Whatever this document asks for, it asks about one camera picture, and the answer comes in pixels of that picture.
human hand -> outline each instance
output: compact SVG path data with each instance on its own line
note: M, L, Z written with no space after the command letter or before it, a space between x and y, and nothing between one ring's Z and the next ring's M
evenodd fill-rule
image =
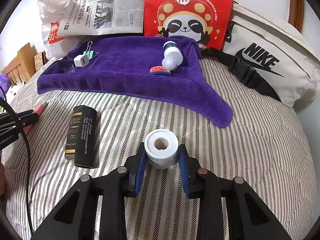
M5 192L5 175L4 175L4 166L0 163L0 195L3 195Z

pink marker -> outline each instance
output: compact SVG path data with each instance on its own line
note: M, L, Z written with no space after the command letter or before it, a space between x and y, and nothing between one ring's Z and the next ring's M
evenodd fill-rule
M39 116L42 114L42 112L44 111L44 109L47 107L48 103L47 101L43 101L41 104L39 104L36 109L33 111L34 113L37 113ZM30 130L30 128L33 125L29 125L23 128L24 132L27 134L28 131Z

red bag with panda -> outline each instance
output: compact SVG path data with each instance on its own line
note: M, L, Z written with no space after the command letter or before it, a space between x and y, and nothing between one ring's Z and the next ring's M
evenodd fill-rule
M182 35L221 49L232 0L145 0L146 36Z

striped bedspread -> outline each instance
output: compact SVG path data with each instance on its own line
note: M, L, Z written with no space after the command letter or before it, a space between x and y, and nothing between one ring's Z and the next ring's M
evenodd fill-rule
M28 133L31 146L29 193L34 230L71 186L84 174L103 176L134 155L140 142L154 129L176 134L190 156L217 176L243 177L259 194L294 240L302 239L312 225L316 197L315 170L302 127L292 108L249 90L225 66L201 60L208 83L234 111L225 129L189 109L122 95L77 91L37 94L37 72L12 102L16 112L49 102L40 121ZM74 106L97 110L95 169L77 168L64 158L68 122ZM30 238L25 209L27 152L23 140L4 149L6 214L23 239ZM95 239L100 227L100 199ZM228 221L224 199L224 235ZM156 170L149 165L141 192L126 199L128 239L195 240L198 200L182 190L179 167Z

wooden headboard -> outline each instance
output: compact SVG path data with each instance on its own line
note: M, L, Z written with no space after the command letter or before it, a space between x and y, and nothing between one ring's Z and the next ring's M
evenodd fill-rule
M27 82L36 72L33 57L36 55L30 43L18 50L16 57L1 71L6 74L11 83Z

